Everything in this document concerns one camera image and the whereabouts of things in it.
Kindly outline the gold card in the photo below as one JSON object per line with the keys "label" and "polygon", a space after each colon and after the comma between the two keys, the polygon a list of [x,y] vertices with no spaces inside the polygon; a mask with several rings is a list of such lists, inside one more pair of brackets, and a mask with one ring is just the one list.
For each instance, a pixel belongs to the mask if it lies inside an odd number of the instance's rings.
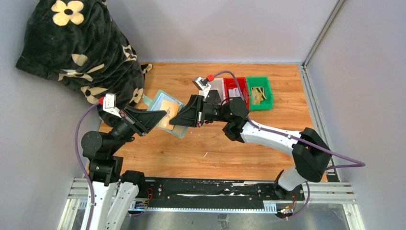
{"label": "gold card", "polygon": [[165,116],[159,121],[157,127],[173,130],[174,125],[171,125],[169,122],[170,120],[175,117],[179,110],[179,104],[177,102],[162,100],[160,110],[165,111]]}

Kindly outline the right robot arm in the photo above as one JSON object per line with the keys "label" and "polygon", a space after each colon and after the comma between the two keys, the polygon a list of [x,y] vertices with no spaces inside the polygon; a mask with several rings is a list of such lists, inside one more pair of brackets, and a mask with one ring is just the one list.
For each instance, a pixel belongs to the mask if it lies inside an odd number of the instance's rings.
{"label": "right robot arm", "polygon": [[231,141],[260,144],[291,156],[294,164],[282,170],[272,185],[279,199],[291,195],[304,182],[320,182],[331,160],[329,147],[312,128],[303,131],[282,130],[254,122],[240,97],[225,103],[206,102],[192,95],[188,103],[169,121],[174,126],[201,127],[214,121],[225,122],[225,136]]}

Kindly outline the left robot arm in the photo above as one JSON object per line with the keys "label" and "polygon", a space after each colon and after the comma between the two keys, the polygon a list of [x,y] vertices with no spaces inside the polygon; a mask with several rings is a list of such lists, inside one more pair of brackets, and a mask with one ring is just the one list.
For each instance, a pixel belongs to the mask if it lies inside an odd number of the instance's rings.
{"label": "left robot arm", "polygon": [[81,140],[83,156],[88,158],[88,202],[81,228],[83,230],[118,230],[135,197],[144,192],[145,175],[128,170],[121,173],[123,158],[115,153],[134,135],[149,133],[167,114],[126,106],[115,109],[119,122],[108,133],[87,132]]}

